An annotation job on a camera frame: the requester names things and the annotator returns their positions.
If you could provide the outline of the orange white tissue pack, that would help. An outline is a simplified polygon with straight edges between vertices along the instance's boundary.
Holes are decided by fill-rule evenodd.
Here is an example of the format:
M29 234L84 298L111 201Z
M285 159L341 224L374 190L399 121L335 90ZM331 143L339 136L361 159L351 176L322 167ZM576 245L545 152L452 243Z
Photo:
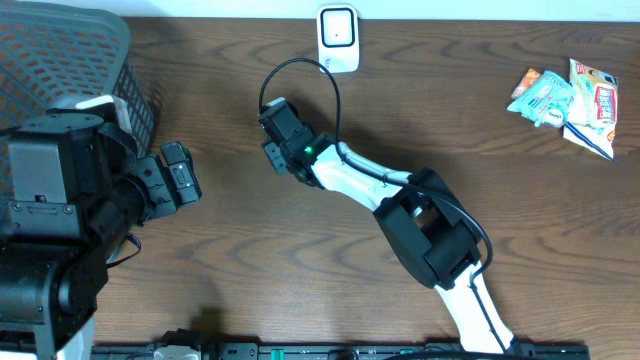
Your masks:
M511 98L513 100L520 97L524 92L526 92L539 78L541 77L541 73L536 71L533 68L530 68L521 78L518 85L515 87L511 94Z

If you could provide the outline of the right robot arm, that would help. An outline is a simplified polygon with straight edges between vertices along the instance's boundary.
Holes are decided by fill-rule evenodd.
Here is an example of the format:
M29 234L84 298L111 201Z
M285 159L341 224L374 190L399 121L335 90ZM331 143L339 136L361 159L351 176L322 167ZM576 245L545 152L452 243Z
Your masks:
M470 352L515 354L483 279L493 252L486 232L431 169L381 166L333 136L317 134L278 98L260 108L263 149L279 175L343 194L370 210L405 270L443 300Z

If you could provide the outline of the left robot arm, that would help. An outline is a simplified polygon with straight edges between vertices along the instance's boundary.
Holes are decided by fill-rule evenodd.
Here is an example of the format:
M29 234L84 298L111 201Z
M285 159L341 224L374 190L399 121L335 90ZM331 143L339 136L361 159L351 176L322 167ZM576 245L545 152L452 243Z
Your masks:
M179 142L142 155L125 102L72 95L11 128L14 195L1 238L1 355L86 359L97 297L132 228L202 192Z

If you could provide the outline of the white blue snack bag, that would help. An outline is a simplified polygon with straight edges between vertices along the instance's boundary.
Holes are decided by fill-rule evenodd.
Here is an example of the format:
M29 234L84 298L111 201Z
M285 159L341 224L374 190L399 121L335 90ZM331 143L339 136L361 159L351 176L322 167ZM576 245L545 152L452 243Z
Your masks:
M563 127L563 138L613 161L618 79L574 59L570 59L569 64L569 80L575 95Z

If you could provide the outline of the teal snack packet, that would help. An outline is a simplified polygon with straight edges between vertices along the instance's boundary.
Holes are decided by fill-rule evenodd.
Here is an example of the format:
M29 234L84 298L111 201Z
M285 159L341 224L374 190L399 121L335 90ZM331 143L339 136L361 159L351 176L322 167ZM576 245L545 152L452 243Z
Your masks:
M575 94L572 86L561 76L545 71L526 92L507 106L507 110L519 113L536 127L546 125L543 123L544 113L553 107L561 109L568 121Z

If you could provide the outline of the green white tissue pack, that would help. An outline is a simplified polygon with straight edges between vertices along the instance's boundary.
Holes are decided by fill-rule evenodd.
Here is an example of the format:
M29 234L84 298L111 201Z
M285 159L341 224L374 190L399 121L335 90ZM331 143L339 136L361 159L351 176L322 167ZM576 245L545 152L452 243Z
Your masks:
M543 123L555 128L561 128L567 122L566 114L559 108L549 108L543 116Z

